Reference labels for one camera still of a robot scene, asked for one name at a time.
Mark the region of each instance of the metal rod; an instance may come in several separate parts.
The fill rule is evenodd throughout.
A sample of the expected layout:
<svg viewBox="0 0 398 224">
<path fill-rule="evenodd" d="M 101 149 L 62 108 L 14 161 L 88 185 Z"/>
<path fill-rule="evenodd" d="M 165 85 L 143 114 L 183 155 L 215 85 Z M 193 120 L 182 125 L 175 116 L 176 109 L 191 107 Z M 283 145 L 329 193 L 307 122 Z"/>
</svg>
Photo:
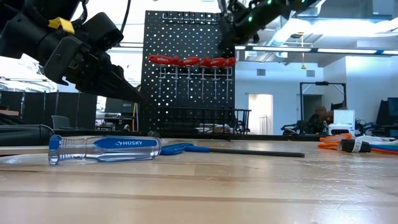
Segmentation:
<svg viewBox="0 0 398 224">
<path fill-rule="evenodd" d="M 336 90 L 338 90 L 342 95 L 345 95 L 344 94 L 344 92 L 343 92 L 343 90 L 340 90 L 340 88 L 338 88 L 336 85 L 333 85 L 335 88 L 336 88 Z"/>
<path fill-rule="evenodd" d="M 214 68 L 214 78 L 212 79 L 214 81 L 214 99 L 217 100 L 217 81 L 219 78 L 217 78 L 217 68 Z"/>
<path fill-rule="evenodd" d="M 76 115 L 75 115 L 75 128 L 78 127 L 78 118 L 79 118 L 79 102 L 80 102 L 80 91 L 77 94 L 77 104 L 76 104 Z"/>
<path fill-rule="evenodd" d="M 300 83 L 300 119 L 304 120 L 304 115 L 303 115 L 303 83 Z"/>
<path fill-rule="evenodd" d="M 173 77 L 173 79 L 174 79 L 174 98 L 176 98 L 177 99 L 177 84 L 178 84 L 178 79 L 179 79 L 179 77 L 178 77 L 178 67 L 176 66 L 175 67 L 175 76 Z"/>
<path fill-rule="evenodd" d="M 189 99 L 189 91 L 190 91 L 190 89 L 189 89 L 189 83 L 191 82 L 191 67 L 188 67 L 188 77 L 186 78 L 187 79 L 187 82 L 188 82 L 188 91 L 187 91 L 187 95 L 188 95 L 188 99 Z"/>
<path fill-rule="evenodd" d="M 160 72 L 160 74 L 161 75 L 174 75 L 174 74 L 170 74 L 170 73 L 165 73 L 165 72 Z M 188 75 L 187 73 L 179 73 L 178 74 L 179 76 L 185 76 L 185 75 Z M 213 77 L 214 76 L 214 74 L 203 74 L 204 76 L 211 76 L 211 77 Z M 192 73 L 192 74 L 190 74 L 190 76 L 202 76 L 202 74 L 195 74 L 195 73 Z M 217 77 L 226 77 L 226 75 L 222 75 L 222 74 L 217 74 Z"/>
<path fill-rule="evenodd" d="M 57 90 L 57 97 L 55 98 L 55 114 L 54 115 L 58 115 L 58 101 L 60 99 L 60 92 L 59 90 Z"/>
<path fill-rule="evenodd" d="M 200 80 L 201 80 L 201 100 L 203 101 L 204 100 L 203 99 L 203 89 L 205 87 L 205 80 L 206 80 L 206 78 L 205 78 L 205 68 L 201 68 L 201 78 L 200 78 Z"/>
<path fill-rule="evenodd" d="M 22 91 L 22 97 L 21 97 L 21 113 L 19 115 L 20 119 L 24 119 L 24 114 L 25 114 L 25 90 Z"/>
<path fill-rule="evenodd" d="M 309 85 L 303 90 L 303 93 L 305 93 L 311 86 L 312 86 L 312 85 L 309 84 Z"/>
<path fill-rule="evenodd" d="M 162 79 L 166 79 L 166 74 L 164 73 L 164 76 L 162 76 L 163 65 L 159 65 L 159 67 L 160 67 L 160 72 L 159 72 L 159 98 L 161 98 L 162 97 Z"/>
<path fill-rule="evenodd" d="M 226 102 L 228 103 L 228 92 L 229 92 L 229 81 L 232 81 L 231 79 L 229 79 L 229 76 L 232 74 L 229 74 L 229 71 L 231 71 L 232 73 L 232 68 L 227 68 L 226 70 Z"/>
<path fill-rule="evenodd" d="M 138 111 L 139 111 L 139 103 L 137 103 L 137 111 L 136 111 L 137 132 L 139 131 Z"/>
<path fill-rule="evenodd" d="M 255 155 L 255 156 L 282 156 L 282 157 L 300 157 L 300 158 L 305 157 L 305 154 L 302 152 L 252 151 L 252 150 L 217 149 L 217 148 L 210 148 L 210 152 L 240 154 L 240 155 Z"/>
<path fill-rule="evenodd" d="M 343 106 L 346 108 L 347 107 L 347 88 L 346 88 L 346 84 L 342 83 L 341 84 L 343 86 L 343 91 L 344 91 L 344 103 Z"/>
<path fill-rule="evenodd" d="M 43 92 L 43 122 L 45 123 L 45 97 L 47 96 L 47 92 L 44 90 Z"/>
</svg>

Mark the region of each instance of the blue screwdriver handle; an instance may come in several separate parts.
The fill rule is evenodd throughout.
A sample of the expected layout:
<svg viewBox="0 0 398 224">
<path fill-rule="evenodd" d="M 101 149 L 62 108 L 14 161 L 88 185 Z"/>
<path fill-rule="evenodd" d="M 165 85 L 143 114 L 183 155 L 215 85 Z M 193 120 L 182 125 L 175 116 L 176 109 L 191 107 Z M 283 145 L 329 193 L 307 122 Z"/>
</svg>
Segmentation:
<svg viewBox="0 0 398 224">
<path fill-rule="evenodd" d="M 193 144 L 189 143 L 180 143 L 180 144 L 173 144 L 169 146 L 163 146 L 162 150 L 160 151 L 161 156 L 173 156 L 180 154 L 181 152 L 185 151 L 185 148 L 188 146 L 193 146 Z"/>
<path fill-rule="evenodd" d="M 191 146 L 185 146 L 185 151 L 187 151 L 187 152 L 210 152 L 210 148 L 191 145 Z"/>
</svg>

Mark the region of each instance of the pegboard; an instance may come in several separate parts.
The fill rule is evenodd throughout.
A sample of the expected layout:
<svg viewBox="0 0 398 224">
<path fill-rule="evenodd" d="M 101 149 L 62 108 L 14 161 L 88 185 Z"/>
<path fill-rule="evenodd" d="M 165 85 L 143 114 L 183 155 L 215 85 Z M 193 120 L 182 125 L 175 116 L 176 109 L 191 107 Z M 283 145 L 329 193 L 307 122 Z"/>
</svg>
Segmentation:
<svg viewBox="0 0 398 224">
<path fill-rule="evenodd" d="M 149 62 L 150 55 L 178 55 L 185 57 L 234 57 L 234 49 L 218 50 L 221 31 L 218 20 L 219 14 L 205 12 L 166 12 L 146 11 L 144 46 L 142 57 L 141 93 L 145 101 L 141 103 L 140 130 L 143 132 L 159 129 L 162 122 L 160 106 L 179 106 L 191 108 L 234 108 L 235 74 L 229 71 L 228 98 L 226 70 L 217 70 L 219 80 L 215 82 L 211 76 L 214 70 L 204 71 L 205 81 L 199 74 L 201 68 L 190 68 L 190 73 L 198 74 L 186 79 L 188 69 L 178 68 L 179 79 L 175 91 L 174 67 L 163 67 Z"/>
</svg>

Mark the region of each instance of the doorway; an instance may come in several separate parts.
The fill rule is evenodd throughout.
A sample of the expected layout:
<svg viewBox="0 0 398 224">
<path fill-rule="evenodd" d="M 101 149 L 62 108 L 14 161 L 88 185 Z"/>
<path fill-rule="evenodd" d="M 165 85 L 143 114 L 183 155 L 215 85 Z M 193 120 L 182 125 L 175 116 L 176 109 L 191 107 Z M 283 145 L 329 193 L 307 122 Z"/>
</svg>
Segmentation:
<svg viewBox="0 0 398 224">
<path fill-rule="evenodd" d="M 323 106 L 322 95 L 303 95 L 303 117 L 308 121 L 315 113 L 315 110 Z M 300 94 L 297 95 L 297 121 L 301 120 Z"/>
<path fill-rule="evenodd" d="M 274 134 L 274 99 L 268 94 L 249 94 L 251 134 Z"/>
</svg>

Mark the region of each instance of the white wall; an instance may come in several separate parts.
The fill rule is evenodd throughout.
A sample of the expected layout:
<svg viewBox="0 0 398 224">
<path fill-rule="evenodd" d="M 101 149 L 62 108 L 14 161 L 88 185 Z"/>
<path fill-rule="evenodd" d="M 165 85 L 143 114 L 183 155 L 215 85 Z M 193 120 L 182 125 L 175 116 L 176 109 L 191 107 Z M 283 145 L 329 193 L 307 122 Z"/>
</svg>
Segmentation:
<svg viewBox="0 0 398 224">
<path fill-rule="evenodd" d="M 396 58 L 346 57 L 347 107 L 356 117 L 374 122 L 380 101 L 397 97 Z"/>
<path fill-rule="evenodd" d="M 315 70 L 315 78 L 308 78 L 301 63 L 238 62 L 235 67 L 235 108 L 249 108 L 249 94 L 270 94 L 274 102 L 274 134 L 282 134 L 280 128 L 285 124 L 297 122 L 297 94 L 300 82 L 323 81 L 323 70 L 317 64 L 305 64 L 307 69 Z M 264 77 L 257 76 L 257 69 L 265 68 Z M 323 94 L 323 87 L 312 86 L 307 94 Z"/>
<path fill-rule="evenodd" d="M 273 114 L 274 114 L 274 102 L 272 95 L 253 95 L 249 94 L 249 129 L 253 134 L 273 134 Z M 267 116 L 267 120 L 261 121 L 260 117 Z M 261 122 L 265 122 L 265 131 L 261 133 L 260 127 Z"/>
<path fill-rule="evenodd" d="M 346 83 L 346 59 L 345 57 L 329 64 L 323 68 L 323 80 L 334 83 Z M 322 103 L 327 110 L 330 110 L 330 105 L 341 103 L 344 96 L 333 86 L 325 86 L 325 94 L 323 95 Z"/>
</svg>

